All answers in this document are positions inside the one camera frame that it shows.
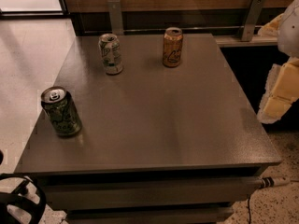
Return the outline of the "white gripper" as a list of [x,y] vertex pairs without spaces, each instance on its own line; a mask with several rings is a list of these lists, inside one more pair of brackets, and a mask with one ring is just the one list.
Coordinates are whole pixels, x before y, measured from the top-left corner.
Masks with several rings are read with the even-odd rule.
[[[278,49],[290,57],[299,57],[299,0],[293,0],[284,13],[261,27],[259,36],[278,37]],[[280,120],[299,99],[299,59],[274,64],[265,83],[257,119],[263,124]]]

